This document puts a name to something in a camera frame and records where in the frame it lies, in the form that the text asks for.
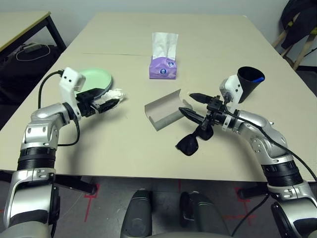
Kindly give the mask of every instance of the power strip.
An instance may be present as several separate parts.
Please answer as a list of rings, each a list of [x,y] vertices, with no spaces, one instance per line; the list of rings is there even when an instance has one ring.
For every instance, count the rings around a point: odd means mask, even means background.
[[[29,46],[25,46],[23,48],[23,50],[24,50],[25,53],[30,53],[30,52],[36,51],[36,50],[38,50],[40,48],[42,48],[42,45],[38,44],[38,43],[35,43],[35,44],[31,44]]]

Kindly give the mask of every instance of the wall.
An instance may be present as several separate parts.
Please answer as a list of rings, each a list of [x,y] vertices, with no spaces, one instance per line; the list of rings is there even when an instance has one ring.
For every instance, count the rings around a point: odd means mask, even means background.
[[[272,43],[280,32],[279,18],[287,2],[288,0],[0,0],[0,11],[49,10],[67,45],[99,11],[245,15]],[[42,30],[33,40],[41,43],[53,42],[47,30]],[[299,50],[294,49],[290,55],[295,56]],[[316,66],[315,55],[316,52],[310,54],[305,59],[305,65]]]

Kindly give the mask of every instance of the sunglasses lens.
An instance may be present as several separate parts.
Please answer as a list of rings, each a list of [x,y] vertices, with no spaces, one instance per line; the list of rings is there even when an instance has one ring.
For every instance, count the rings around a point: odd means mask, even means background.
[[[178,142],[176,148],[187,156],[193,155],[198,150],[198,142],[196,136],[193,134],[186,135]]]

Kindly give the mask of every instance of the tissue box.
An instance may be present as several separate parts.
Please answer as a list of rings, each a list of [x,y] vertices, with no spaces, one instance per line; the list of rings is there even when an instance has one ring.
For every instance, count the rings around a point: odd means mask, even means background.
[[[152,33],[152,60],[150,78],[176,79],[176,45],[178,34]]]
[[[151,60],[149,67],[150,78],[155,79],[176,79],[176,61],[159,57]]]

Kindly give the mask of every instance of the green plate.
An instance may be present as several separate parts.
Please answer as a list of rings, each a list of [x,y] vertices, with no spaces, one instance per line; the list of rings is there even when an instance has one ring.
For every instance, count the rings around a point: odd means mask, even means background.
[[[85,92],[94,88],[104,89],[101,94],[96,96],[96,98],[98,98],[101,95],[105,94],[111,87],[111,74],[102,68],[88,68],[80,71],[80,73],[86,77],[86,82],[80,92]]]

